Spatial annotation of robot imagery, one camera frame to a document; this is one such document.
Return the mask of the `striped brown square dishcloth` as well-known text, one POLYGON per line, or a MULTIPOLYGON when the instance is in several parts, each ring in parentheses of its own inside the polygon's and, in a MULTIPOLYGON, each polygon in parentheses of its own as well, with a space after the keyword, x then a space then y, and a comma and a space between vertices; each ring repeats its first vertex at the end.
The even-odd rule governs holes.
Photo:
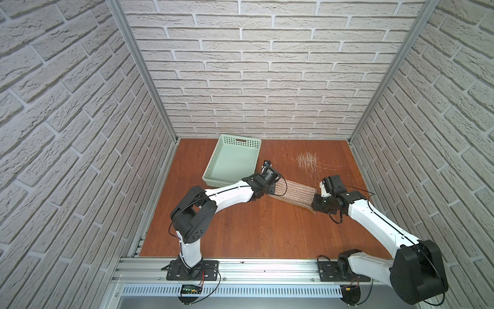
POLYGON ((314 187, 282 179, 270 185, 268 195, 282 202, 302 207, 315 213, 311 205, 316 195, 316 189, 314 187))

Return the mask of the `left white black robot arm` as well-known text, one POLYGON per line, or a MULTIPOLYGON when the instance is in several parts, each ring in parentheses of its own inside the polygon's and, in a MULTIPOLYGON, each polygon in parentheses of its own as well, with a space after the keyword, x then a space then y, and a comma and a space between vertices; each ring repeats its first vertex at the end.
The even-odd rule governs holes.
POLYGON ((216 213, 237 204, 260 199, 281 178, 279 172, 265 166, 260 173, 242 178, 226 187, 191 188, 171 212, 171 227, 180 242, 179 265, 190 271, 203 261, 200 239, 207 232, 216 213))

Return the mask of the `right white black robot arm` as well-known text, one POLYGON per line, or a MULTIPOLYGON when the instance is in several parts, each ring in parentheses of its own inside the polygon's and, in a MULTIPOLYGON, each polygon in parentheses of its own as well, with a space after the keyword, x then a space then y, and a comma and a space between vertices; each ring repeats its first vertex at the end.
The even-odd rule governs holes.
POLYGON ((392 256, 383 259, 351 249, 339 254, 337 275, 344 281, 359 276, 391 287, 409 305, 445 297, 449 289, 440 248, 432 240, 421 240, 396 225, 357 191, 316 194, 311 207, 329 216, 340 214, 358 222, 392 256))

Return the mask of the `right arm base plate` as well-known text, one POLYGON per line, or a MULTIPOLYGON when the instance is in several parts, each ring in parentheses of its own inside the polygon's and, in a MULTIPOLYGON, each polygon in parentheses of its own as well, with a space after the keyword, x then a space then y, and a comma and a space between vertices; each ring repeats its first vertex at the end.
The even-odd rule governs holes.
POLYGON ((321 282, 370 282, 370 278, 343 270, 339 261, 322 260, 317 262, 321 282))

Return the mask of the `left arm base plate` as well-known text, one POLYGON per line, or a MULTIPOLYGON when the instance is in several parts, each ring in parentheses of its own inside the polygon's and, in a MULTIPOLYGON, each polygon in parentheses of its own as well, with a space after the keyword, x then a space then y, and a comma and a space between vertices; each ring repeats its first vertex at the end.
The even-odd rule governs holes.
POLYGON ((188 268, 180 258, 172 260, 162 270, 167 271, 167 281, 216 281, 219 261, 202 260, 196 266, 188 268))

